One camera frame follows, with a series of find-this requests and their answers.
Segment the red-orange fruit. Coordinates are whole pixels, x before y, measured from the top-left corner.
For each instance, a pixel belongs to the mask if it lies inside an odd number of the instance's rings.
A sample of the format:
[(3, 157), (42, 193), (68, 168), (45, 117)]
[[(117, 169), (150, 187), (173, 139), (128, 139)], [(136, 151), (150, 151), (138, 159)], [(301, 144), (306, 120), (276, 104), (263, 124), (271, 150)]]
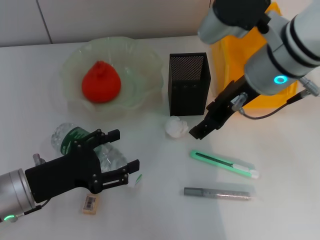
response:
[(121, 91), (121, 78), (108, 63), (99, 60), (85, 74), (81, 89), (87, 100), (102, 104), (112, 101)]

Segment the tan eraser with barcode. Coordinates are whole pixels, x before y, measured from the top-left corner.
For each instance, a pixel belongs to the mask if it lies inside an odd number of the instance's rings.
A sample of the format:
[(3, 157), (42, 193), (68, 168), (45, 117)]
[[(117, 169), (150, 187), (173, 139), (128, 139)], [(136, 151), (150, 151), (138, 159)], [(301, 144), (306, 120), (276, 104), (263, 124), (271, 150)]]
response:
[(86, 215), (95, 215), (98, 209), (99, 196), (97, 194), (87, 194), (82, 208), (82, 213)]

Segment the pale green glass fruit plate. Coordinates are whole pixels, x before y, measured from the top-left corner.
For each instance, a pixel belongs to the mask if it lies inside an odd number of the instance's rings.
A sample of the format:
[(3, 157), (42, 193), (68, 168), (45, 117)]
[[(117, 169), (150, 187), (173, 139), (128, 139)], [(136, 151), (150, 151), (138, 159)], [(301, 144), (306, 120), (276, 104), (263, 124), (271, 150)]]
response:
[[(118, 96), (108, 103), (93, 103), (82, 93), (85, 74), (97, 62), (110, 64), (121, 79)], [(113, 119), (138, 109), (161, 93), (163, 61), (140, 40), (105, 37), (91, 40), (76, 49), (63, 63), (60, 82), (69, 105), (96, 118)]]

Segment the grey marker pen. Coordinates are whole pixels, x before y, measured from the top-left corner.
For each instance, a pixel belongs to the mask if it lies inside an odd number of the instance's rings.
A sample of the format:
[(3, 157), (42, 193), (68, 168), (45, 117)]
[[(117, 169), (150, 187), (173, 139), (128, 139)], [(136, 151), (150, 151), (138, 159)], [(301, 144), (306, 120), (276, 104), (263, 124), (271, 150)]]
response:
[(247, 191), (222, 190), (212, 188), (185, 187), (183, 194), (190, 197), (231, 200), (231, 201), (263, 201), (261, 197)]

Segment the green utility knife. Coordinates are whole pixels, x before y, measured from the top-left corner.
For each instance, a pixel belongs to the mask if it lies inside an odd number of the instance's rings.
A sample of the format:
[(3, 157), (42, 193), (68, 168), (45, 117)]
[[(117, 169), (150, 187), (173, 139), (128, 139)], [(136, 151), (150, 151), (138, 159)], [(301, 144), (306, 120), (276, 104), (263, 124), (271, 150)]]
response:
[(223, 168), (225, 170), (228, 170), (230, 172), (233, 172), (248, 178), (258, 179), (260, 177), (260, 173), (255, 169), (242, 166), (240, 164), (222, 159), (220, 157), (211, 156), (206, 153), (199, 152), (197, 150), (192, 150), (190, 152), (190, 157), (200, 162), (203, 162), (212, 166), (216, 166), (219, 168)]

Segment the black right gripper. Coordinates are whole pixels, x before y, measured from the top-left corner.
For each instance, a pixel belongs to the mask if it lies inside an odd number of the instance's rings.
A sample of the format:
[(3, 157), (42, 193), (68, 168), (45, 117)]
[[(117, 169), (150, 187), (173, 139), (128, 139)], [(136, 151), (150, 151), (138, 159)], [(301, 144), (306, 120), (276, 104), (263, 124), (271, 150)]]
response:
[(260, 95), (247, 83), (245, 76), (242, 76), (237, 81), (232, 81), (214, 101), (206, 107), (208, 113), (204, 120), (194, 126), (189, 131), (189, 134), (196, 140), (202, 140), (215, 129), (220, 129), (235, 112), (235, 110), (232, 110), (232, 100), (242, 93), (247, 94), (244, 105)]

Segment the yellow plastic bin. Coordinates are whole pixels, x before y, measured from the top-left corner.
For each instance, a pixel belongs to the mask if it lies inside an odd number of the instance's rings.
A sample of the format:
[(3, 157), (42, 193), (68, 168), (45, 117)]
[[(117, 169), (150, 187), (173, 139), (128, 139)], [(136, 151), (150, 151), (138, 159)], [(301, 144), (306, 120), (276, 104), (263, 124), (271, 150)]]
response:
[[(244, 75), (244, 67), (249, 58), (267, 41), (254, 27), (242, 38), (226, 36), (210, 46), (216, 72), (216, 91), (222, 92), (231, 81), (237, 81)], [(245, 105), (245, 109), (278, 108), (297, 93), (295, 82), (273, 96), (260, 95)]]

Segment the clear green-label water bottle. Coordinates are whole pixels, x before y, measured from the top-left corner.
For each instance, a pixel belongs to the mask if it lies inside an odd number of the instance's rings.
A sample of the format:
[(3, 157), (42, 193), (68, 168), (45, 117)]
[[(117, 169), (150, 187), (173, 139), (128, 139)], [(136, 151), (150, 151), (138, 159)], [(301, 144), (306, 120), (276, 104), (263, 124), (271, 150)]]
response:
[[(68, 153), (70, 144), (87, 136), (89, 132), (73, 123), (62, 123), (51, 136), (52, 147), (60, 154)], [(129, 163), (127, 158), (111, 143), (100, 145), (94, 149), (103, 173), (119, 169)]]

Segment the black mesh pen holder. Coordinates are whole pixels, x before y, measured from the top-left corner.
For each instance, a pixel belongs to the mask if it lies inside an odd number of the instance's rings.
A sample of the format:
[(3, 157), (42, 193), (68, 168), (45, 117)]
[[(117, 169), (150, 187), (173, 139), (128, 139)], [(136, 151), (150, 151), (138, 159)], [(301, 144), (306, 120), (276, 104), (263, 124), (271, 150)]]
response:
[(210, 83), (211, 73), (205, 52), (171, 53), (168, 70), (170, 115), (202, 116)]

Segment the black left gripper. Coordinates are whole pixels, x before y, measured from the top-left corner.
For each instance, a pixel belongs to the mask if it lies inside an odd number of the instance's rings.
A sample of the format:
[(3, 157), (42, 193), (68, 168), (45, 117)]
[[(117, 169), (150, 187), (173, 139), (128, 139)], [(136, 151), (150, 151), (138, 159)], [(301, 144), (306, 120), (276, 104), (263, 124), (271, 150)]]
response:
[(136, 187), (140, 181), (138, 159), (107, 172), (102, 172), (95, 148), (120, 139), (118, 129), (102, 132), (97, 129), (76, 139), (68, 154), (29, 168), (25, 176), (36, 203), (54, 198), (75, 188), (88, 189), (93, 194), (128, 185)]

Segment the white paper ball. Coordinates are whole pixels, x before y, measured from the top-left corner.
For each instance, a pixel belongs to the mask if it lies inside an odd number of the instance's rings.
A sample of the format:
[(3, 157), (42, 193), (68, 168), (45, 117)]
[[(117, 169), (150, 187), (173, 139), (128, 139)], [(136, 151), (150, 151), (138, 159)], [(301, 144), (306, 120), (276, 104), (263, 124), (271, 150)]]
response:
[(181, 120), (179, 117), (171, 116), (165, 123), (164, 129), (170, 137), (178, 139), (189, 131), (189, 126), (186, 121)]

